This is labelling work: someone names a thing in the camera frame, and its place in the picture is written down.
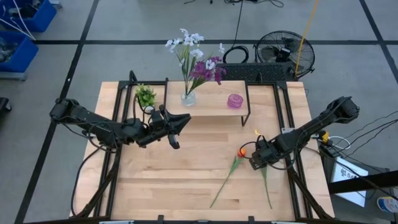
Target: pink container lid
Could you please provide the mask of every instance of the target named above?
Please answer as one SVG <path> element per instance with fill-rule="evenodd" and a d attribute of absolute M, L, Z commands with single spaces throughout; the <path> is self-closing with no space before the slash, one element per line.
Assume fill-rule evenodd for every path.
<path fill-rule="evenodd" d="M 227 105 L 231 109 L 240 109 L 243 103 L 243 97 L 238 94 L 231 94 L 228 97 Z"/>

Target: green plant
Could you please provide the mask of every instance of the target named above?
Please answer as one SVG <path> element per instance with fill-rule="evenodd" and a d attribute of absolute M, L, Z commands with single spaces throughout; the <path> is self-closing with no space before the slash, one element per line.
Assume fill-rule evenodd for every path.
<path fill-rule="evenodd" d="M 143 108 L 146 106 L 154 106 L 155 105 L 155 96 L 154 90 L 149 86 L 141 84 L 138 86 L 136 91 L 136 95 L 139 98 L 139 102 Z"/>

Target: glass vase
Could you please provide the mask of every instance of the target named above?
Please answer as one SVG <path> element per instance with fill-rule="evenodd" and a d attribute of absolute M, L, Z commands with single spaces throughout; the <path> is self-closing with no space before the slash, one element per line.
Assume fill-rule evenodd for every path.
<path fill-rule="evenodd" d="M 181 103 L 184 106 L 192 106 L 196 103 L 195 92 L 192 91 L 188 95 L 181 93 Z"/>

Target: wooden tabletop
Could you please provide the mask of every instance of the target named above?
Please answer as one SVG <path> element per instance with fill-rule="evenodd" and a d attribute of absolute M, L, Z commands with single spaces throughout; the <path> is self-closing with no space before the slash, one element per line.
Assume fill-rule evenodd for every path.
<path fill-rule="evenodd" d="M 117 85 L 117 82 L 102 84 L 95 113 L 111 118 Z M 164 86 L 152 88 L 157 93 L 155 106 L 158 107 L 163 102 Z M 311 120 L 303 84 L 288 83 L 288 91 L 295 125 L 299 127 Z M 257 138 L 254 130 L 267 139 L 280 133 L 272 87 L 249 86 L 249 95 L 251 117 L 245 127 L 234 117 L 198 116 L 193 117 L 177 137 L 181 145 L 179 150 L 172 149 L 166 139 L 154 142 L 146 149 L 135 144 L 124 145 L 112 218 L 156 220 L 158 215 L 164 215 L 165 220 L 227 221 L 247 220 L 248 216 L 254 216 L 257 221 L 294 220 L 287 173 L 267 169 L 271 209 L 262 175 L 259 170 L 254 171 L 247 160 L 231 175 L 217 202 L 210 208 L 239 147 Z M 282 92 L 280 99 L 287 124 Z M 317 149 L 317 144 L 311 140 L 308 147 Z M 254 147 L 246 149 L 250 154 Z M 94 150 L 88 143 L 85 156 Z M 301 155 L 309 191 L 325 211 L 334 216 L 320 156 L 309 150 L 303 150 Z M 103 157 L 104 152 L 98 152 L 82 168 L 75 195 L 76 212 L 86 205 L 98 188 Z M 283 167 L 284 162 L 275 165 Z M 298 198 L 304 217 L 299 190 Z M 102 215 L 107 199 L 108 191 L 104 193 Z"/>
<path fill-rule="evenodd" d="M 196 103 L 192 106 L 181 104 L 181 93 L 185 91 L 184 82 L 170 81 L 167 84 L 166 108 L 172 114 L 190 113 L 195 116 L 247 116 L 248 100 L 244 81 L 206 82 L 194 89 Z M 240 109 L 231 109 L 227 106 L 228 97 L 239 94 L 243 97 Z"/>

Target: wooden table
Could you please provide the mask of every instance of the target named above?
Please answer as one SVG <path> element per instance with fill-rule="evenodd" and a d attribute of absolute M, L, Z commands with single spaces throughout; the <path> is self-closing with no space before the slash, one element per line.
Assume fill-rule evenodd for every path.
<path fill-rule="evenodd" d="M 109 119 L 112 117 L 117 86 L 117 82 L 102 83 L 95 113 Z M 287 86 L 295 125 L 299 127 L 311 120 L 303 83 L 288 83 Z M 164 100 L 164 86 L 151 87 L 157 93 L 155 106 L 158 107 Z M 267 170 L 271 209 L 261 172 L 252 170 L 249 161 L 239 165 L 210 209 L 237 150 L 245 142 L 257 138 L 254 130 L 267 139 L 280 133 L 272 87 L 249 86 L 249 95 L 251 119 L 245 127 L 234 117 L 195 116 L 178 136 L 179 150 L 172 149 L 166 139 L 154 142 L 146 149 L 135 144 L 123 146 L 112 219 L 156 220 L 158 215 L 164 215 L 165 220 L 248 220 L 248 216 L 254 216 L 256 221 L 294 220 L 287 173 Z M 280 100 L 287 124 L 281 91 Z M 311 140 L 308 147 L 316 149 L 317 144 Z M 246 149 L 248 153 L 254 150 L 253 146 Z M 93 150 L 88 143 L 85 156 Z M 98 152 L 81 171 L 75 196 L 77 212 L 98 187 L 103 157 L 104 152 Z M 325 211 L 334 216 L 320 156 L 303 150 L 302 160 L 309 191 Z M 276 166 L 284 166 L 284 161 Z M 299 190 L 298 198 L 304 217 Z M 104 214 L 107 199 L 108 192 L 104 194 L 101 214 Z"/>

